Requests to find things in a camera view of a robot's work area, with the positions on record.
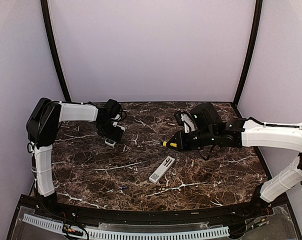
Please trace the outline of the yellow handled screwdriver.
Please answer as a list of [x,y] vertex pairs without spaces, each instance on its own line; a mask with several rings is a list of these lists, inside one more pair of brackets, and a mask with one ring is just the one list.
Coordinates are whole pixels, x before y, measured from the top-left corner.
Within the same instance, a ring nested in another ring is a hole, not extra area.
[[173,148],[177,148],[177,144],[173,143],[173,142],[167,142],[167,141],[161,141],[159,143],[160,145],[162,145],[163,147],[173,147]]

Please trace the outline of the grey remote control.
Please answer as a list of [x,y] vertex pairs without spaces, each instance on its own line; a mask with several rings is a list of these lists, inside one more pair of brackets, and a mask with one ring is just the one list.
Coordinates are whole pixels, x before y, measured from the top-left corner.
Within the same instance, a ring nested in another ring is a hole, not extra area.
[[[123,134],[124,134],[126,128],[123,127],[123,126],[120,126],[120,127],[123,129]],[[111,147],[114,147],[115,144],[117,144],[117,143],[120,143],[120,142],[114,142],[114,141],[112,141],[112,140],[109,140],[109,139],[106,139],[106,138],[105,138],[105,144],[106,144],[106,145],[109,145],[109,146],[111,146]]]

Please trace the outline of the white remote control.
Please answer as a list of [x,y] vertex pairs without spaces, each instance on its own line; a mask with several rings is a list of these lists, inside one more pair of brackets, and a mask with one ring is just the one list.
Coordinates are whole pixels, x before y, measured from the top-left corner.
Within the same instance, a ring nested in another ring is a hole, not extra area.
[[175,158],[167,156],[161,165],[149,176],[149,181],[153,184],[157,184],[159,180],[166,174],[166,172],[174,164]]

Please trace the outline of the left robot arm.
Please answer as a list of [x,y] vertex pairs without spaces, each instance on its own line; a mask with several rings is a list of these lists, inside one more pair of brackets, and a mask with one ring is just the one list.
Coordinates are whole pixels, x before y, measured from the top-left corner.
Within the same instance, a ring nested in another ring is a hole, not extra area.
[[104,138],[106,145],[114,147],[126,130],[119,125],[125,118],[126,112],[113,99],[98,107],[92,102],[74,103],[41,98],[26,125],[28,151],[32,154],[32,172],[38,194],[44,198],[55,194],[51,157],[63,122],[95,123],[97,134]]

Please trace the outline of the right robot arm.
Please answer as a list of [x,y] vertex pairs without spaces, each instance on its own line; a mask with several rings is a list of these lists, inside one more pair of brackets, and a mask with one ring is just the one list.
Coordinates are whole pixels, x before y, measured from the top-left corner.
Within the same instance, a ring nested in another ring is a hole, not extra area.
[[201,150],[205,146],[261,146],[298,152],[289,166],[256,188],[252,201],[246,205],[249,216],[258,216],[264,211],[265,204],[273,202],[297,183],[302,183],[302,123],[272,124],[253,117],[223,122],[211,103],[200,104],[190,112],[177,111],[174,116],[184,129],[161,144],[178,152]]

